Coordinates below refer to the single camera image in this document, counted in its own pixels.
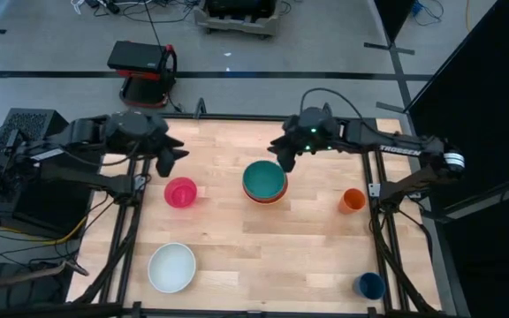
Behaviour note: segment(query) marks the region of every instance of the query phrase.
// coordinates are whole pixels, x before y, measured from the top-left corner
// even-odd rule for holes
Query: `wooden tabletop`
[[[125,307],[141,301],[145,308],[164,309],[366,313],[367,307],[376,307],[384,311],[380,300],[366,300],[352,291],[357,276],[377,272],[368,206],[353,215],[337,212],[346,189],[366,192],[360,155],[321,152],[297,157],[285,197],[263,206],[244,194],[242,173],[254,161],[276,161],[266,147],[283,133],[281,123],[182,119],[169,120],[169,125],[169,135],[183,140],[190,155],[178,161],[169,178],[159,178],[151,169]],[[395,119],[378,119],[377,125],[386,132],[400,130]],[[376,180],[374,156],[370,158]],[[117,159],[107,157],[107,161]],[[405,156],[384,155],[384,165],[389,180],[410,174]],[[126,169],[126,165],[104,167],[102,173],[125,174]],[[191,208],[171,208],[164,201],[165,185],[177,177],[191,178],[198,185],[198,199]],[[97,193],[94,202],[102,199]],[[412,202],[403,202],[401,208],[421,221]],[[106,212],[83,238],[78,262],[91,276],[73,277],[69,300],[81,295],[105,265],[115,211]],[[99,208],[92,212],[90,219],[99,212]],[[403,216],[395,215],[395,223],[404,270],[425,299],[440,307],[423,233]],[[193,282],[176,294],[156,291],[147,274],[152,253],[169,242],[188,245],[197,260]],[[389,272],[392,302],[398,308]]]

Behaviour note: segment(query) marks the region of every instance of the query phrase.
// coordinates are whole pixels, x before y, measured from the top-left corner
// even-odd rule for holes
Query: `orange cup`
[[[361,190],[349,189],[343,193],[339,201],[338,209],[339,212],[343,214],[352,214],[364,208],[366,202],[367,200]]]

